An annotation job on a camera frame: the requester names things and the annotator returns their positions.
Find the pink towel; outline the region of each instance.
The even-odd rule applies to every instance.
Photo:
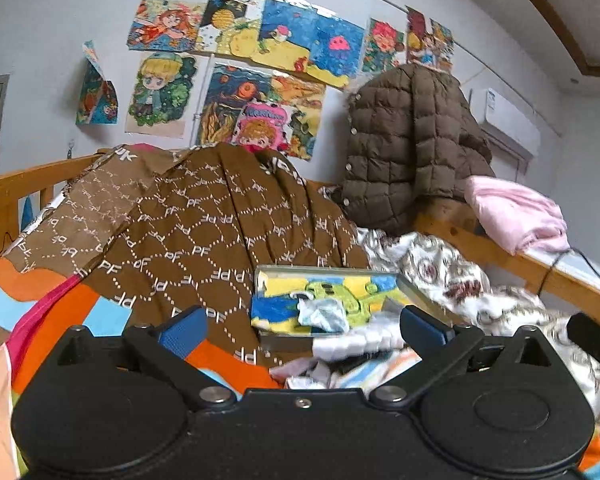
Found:
[[[464,198],[484,231],[510,254],[528,248],[569,248],[567,224],[558,205],[533,189],[489,176],[470,176]]]

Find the quilted jacket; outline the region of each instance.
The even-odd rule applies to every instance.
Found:
[[[416,64],[369,81],[352,96],[340,196],[359,227],[408,232],[414,200],[464,200],[470,175],[493,176],[491,150],[457,79]]]

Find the drawing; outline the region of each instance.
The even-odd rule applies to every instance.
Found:
[[[369,20],[362,72],[384,72],[407,62],[404,33],[385,22]]]
[[[230,142],[242,109],[251,100],[267,100],[271,76],[216,64],[206,92],[197,144]]]
[[[289,108],[272,102],[248,103],[240,112],[232,144],[238,144],[251,153],[265,148],[286,153],[289,149]]]
[[[319,15],[306,72],[317,80],[342,88],[358,70],[363,28],[334,16]]]
[[[451,31],[421,12],[408,8],[407,44],[409,62],[439,72],[451,73],[454,38]]]
[[[125,131],[181,137],[185,126],[182,116],[196,70],[196,59],[188,54],[155,52],[148,55],[136,76]]]
[[[89,63],[80,90],[75,123],[115,124],[118,122],[118,97],[113,83],[104,77],[93,41],[86,41],[82,51]]]
[[[266,0],[258,48],[251,59],[288,72],[304,72],[317,19],[317,11],[305,2]]]
[[[283,105],[289,111],[285,127],[289,156],[311,160],[320,127],[320,115],[326,87],[321,83],[303,81],[297,77],[274,72],[269,101]]]
[[[209,0],[196,50],[249,57],[258,45],[265,0]]]
[[[205,4],[142,0],[126,44],[130,50],[192,52]]]

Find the white wall-mounted air conditioner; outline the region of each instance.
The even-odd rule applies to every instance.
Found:
[[[540,131],[513,104],[491,88],[474,92],[471,101],[475,120],[495,144],[525,162],[538,156]]]

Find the screw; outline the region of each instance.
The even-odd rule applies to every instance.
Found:
[[[298,408],[302,408],[304,410],[311,407],[311,401],[309,399],[301,399],[301,397],[296,399],[295,404]]]
[[[231,390],[224,386],[208,386],[200,390],[200,398],[213,404],[227,402],[231,399]]]
[[[399,402],[407,396],[400,386],[380,386],[376,388],[376,399],[382,402]]]

